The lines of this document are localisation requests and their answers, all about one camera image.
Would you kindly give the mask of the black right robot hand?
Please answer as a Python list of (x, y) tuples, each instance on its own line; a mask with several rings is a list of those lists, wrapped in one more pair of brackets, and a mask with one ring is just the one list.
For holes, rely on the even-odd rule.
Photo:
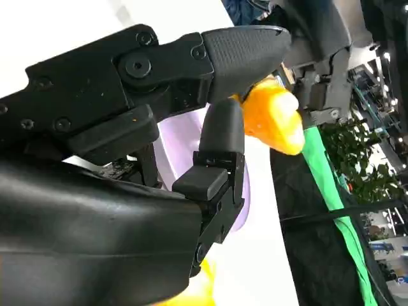
[(160, 44), (131, 26), (26, 70), (1, 99), (1, 304), (178, 295), (244, 199), (232, 98), (291, 45), (276, 25)]

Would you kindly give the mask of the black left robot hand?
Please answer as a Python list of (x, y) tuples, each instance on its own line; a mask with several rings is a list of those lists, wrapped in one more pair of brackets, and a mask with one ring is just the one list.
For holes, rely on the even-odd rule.
[(315, 125), (336, 122), (350, 109), (352, 83), (349, 80), (350, 47), (318, 57), (305, 43), (295, 45), (283, 64), (293, 73), (293, 94), (300, 109)]

